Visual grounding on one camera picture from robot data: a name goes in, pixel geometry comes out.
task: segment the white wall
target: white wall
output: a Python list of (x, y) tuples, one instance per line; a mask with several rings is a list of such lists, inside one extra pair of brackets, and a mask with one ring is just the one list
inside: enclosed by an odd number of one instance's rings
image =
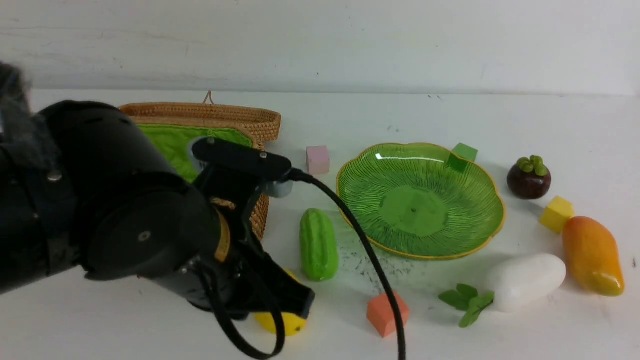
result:
[(638, 0), (5, 0), (40, 88), (640, 94)]

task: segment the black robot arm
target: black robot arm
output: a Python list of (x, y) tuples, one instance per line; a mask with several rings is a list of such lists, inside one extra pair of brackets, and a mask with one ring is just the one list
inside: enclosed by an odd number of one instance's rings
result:
[[(63, 101), (32, 115), (20, 72), (0, 63), (0, 295), (78, 265), (94, 281), (137, 275), (212, 312), (239, 350), (268, 359), (284, 346), (282, 313), (307, 318), (315, 294), (264, 252), (249, 216), (263, 191), (302, 181), (353, 225), (394, 312), (398, 358), (406, 358), (397, 300), (335, 193), (276, 154), (213, 138), (192, 151), (207, 166), (190, 184), (117, 108)], [(274, 319), (270, 354), (232, 321), (258, 311)]]

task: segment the pink cube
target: pink cube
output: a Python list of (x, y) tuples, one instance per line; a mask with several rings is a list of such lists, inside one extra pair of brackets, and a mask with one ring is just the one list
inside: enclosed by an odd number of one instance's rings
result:
[(329, 172), (329, 150), (326, 146), (307, 147), (307, 169), (312, 175)]

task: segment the white tabletop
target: white tabletop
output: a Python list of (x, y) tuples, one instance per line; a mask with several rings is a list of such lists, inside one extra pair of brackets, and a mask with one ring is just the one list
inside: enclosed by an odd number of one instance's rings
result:
[[(62, 99), (127, 102), (200, 102), (203, 92), (35, 90), (34, 110)], [(319, 176), (332, 188), (341, 165), (381, 142), (431, 142), (479, 150), (477, 162), (494, 177), (508, 207), (503, 230), (487, 248), (464, 259), (409, 261), (379, 252), (383, 267), (411, 309), (406, 326), (409, 359), (639, 359), (640, 358), (640, 100), (523, 95), (342, 95), (214, 93), (221, 104), (254, 106), (283, 116), (280, 138), (268, 150), (305, 164), (305, 147), (327, 145), (332, 168)], [(507, 169), (538, 154), (553, 173), (544, 198), (514, 198)], [(480, 284), (496, 262), (518, 254), (562, 256), (561, 240), (537, 222), (555, 195), (573, 202), (615, 235), (627, 290), (618, 298), (584, 293), (572, 281), (523, 311), (486, 311), (469, 329), (461, 313), (441, 303), (440, 291), (457, 282)], [(396, 358), (396, 338), (381, 339), (368, 323), (367, 301), (379, 283), (354, 232), (315, 188), (300, 184), (272, 200), (264, 239), (267, 251), (302, 279), (298, 222), (307, 208), (333, 219), (340, 270), (317, 293), (307, 328), (287, 338), (280, 359)], [(243, 333), (264, 350), (275, 337), (253, 318)], [(245, 359), (213, 315), (137, 278), (107, 283), (83, 279), (75, 269), (0, 297), (3, 360)]]

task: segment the wicker basket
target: wicker basket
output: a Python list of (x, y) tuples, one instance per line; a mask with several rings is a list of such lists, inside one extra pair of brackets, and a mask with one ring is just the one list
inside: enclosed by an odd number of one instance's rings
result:
[[(263, 109), (187, 102), (143, 102), (123, 105), (120, 110), (138, 124), (236, 129), (252, 140), (254, 149), (260, 150), (264, 150), (263, 141), (276, 140), (280, 132), (280, 114)], [(225, 205), (219, 199), (211, 201)], [(260, 240), (264, 236), (268, 212), (269, 197), (261, 195), (251, 214), (253, 231)]]
[(282, 116), (265, 109), (245, 108), (242, 106), (216, 105), (211, 100), (211, 92), (205, 101), (210, 104), (189, 102), (142, 102), (127, 104), (120, 110), (132, 118), (155, 119), (154, 124), (176, 125), (174, 119), (188, 119), (189, 126), (210, 127), (213, 121), (217, 127), (241, 127), (249, 130), (262, 141), (273, 141), (280, 133)]

